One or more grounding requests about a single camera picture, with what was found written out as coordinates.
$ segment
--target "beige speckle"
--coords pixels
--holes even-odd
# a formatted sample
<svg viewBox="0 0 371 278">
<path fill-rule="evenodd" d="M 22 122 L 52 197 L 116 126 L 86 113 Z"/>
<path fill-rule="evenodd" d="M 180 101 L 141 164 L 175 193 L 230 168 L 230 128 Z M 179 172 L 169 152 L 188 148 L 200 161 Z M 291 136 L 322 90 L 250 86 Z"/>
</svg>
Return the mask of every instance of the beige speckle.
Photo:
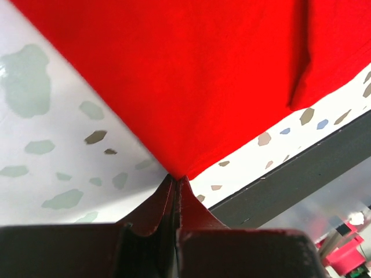
<svg viewBox="0 0 371 278">
<path fill-rule="evenodd" d="M 369 74 L 367 74 L 363 84 L 365 84 L 370 78 L 371 78 L 371 71 L 369 72 Z"/>
<path fill-rule="evenodd" d="M 271 141 L 272 137 L 269 135 L 269 133 L 264 132 L 257 138 L 257 144 L 259 146 L 268 145 Z"/>
<path fill-rule="evenodd" d="M 273 164 L 273 161 L 269 161 L 268 163 L 267 163 L 267 165 L 266 165 L 266 169 L 268 169 L 269 167 L 271 167 L 272 166 L 272 164 Z"/>
<path fill-rule="evenodd" d="M 12 178 L 21 177 L 26 174 L 28 174 L 28 168 L 25 165 L 5 166 L 0 171 L 0 175 L 3 175 L 5 177 L 12 177 Z"/>
<path fill-rule="evenodd" d="M 313 108 L 307 108 L 302 116 L 300 117 L 300 122 L 301 122 L 301 125 L 304 126 L 306 125 L 307 123 L 309 123 L 311 121 L 311 119 L 313 118 L 313 115 L 314 115 L 314 109 Z"/>
<path fill-rule="evenodd" d="M 31 119 L 49 112 L 48 64 L 46 53 L 34 44 L 0 57 L 0 85 L 5 92 L 1 100 L 18 116 Z"/>
<path fill-rule="evenodd" d="M 228 165 L 228 164 L 230 164 L 229 161 L 223 161 L 223 162 L 220 162 L 220 163 L 219 163 L 219 166 L 224 167 L 224 166 L 226 166 L 226 165 Z"/>
<path fill-rule="evenodd" d="M 24 151 L 35 155 L 44 155 L 54 150 L 55 147 L 51 140 L 31 141 L 24 147 Z"/>
<path fill-rule="evenodd" d="M 76 223 L 91 223 L 93 222 L 98 216 L 98 212 L 94 211 L 92 213 L 86 214 L 84 217 L 78 219 Z"/>
<path fill-rule="evenodd" d="M 135 165 L 135 169 L 136 170 L 142 170 L 144 168 L 147 168 L 147 167 L 151 166 L 153 163 L 154 163 L 153 159 L 144 159 L 142 162 Z"/>
<path fill-rule="evenodd" d="M 342 116 L 340 116 L 334 123 L 334 125 L 338 125 L 339 123 L 341 123 L 349 114 L 349 112 L 351 111 L 352 109 L 350 109 L 348 112 L 342 114 Z"/>
<path fill-rule="evenodd" d="M 85 138 L 85 142 L 88 145 L 98 143 L 99 141 L 103 140 L 103 138 L 106 136 L 106 134 L 107 134 L 106 130 L 96 130 L 91 135 L 89 135 Z"/>
<path fill-rule="evenodd" d="M 57 179 L 60 181 L 70 181 L 72 179 L 71 175 L 67 175 L 64 173 L 56 172 Z"/>
<path fill-rule="evenodd" d="M 91 178 L 89 182 L 96 186 L 102 186 L 102 180 L 99 177 Z"/>
<path fill-rule="evenodd" d="M 222 185 L 212 185 L 211 190 L 216 191 L 216 190 L 219 190 L 221 187 L 222 187 Z"/>
<path fill-rule="evenodd" d="M 106 150 L 104 151 L 104 153 L 105 153 L 106 155 L 115 155 L 115 154 L 117 153 L 117 151 L 115 151 L 114 149 L 106 149 Z"/>
<path fill-rule="evenodd" d="M 126 172 L 119 173 L 112 179 L 112 183 L 116 189 L 123 189 L 128 180 L 128 174 Z"/>
<path fill-rule="evenodd" d="M 71 189 L 59 194 L 50 200 L 42 203 L 41 207 L 45 209 L 61 210 L 77 206 L 82 198 L 83 192 L 78 189 Z"/>
<path fill-rule="evenodd" d="M 366 87 L 363 97 L 368 97 L 371 94 L 371 83 Z"/>
<path fill-rule="evenodd" d="M 205 196 L 204 195 L 198 195 L 196 197 L 201 203 L 205 200 Z"/>
<path fill-rule="evenodd" d="M 104 119 L 104 114 L 102 108 L 91 101 L 84 101 L 79 109 L 91 120 L 102 120 Z"/>
</svg>

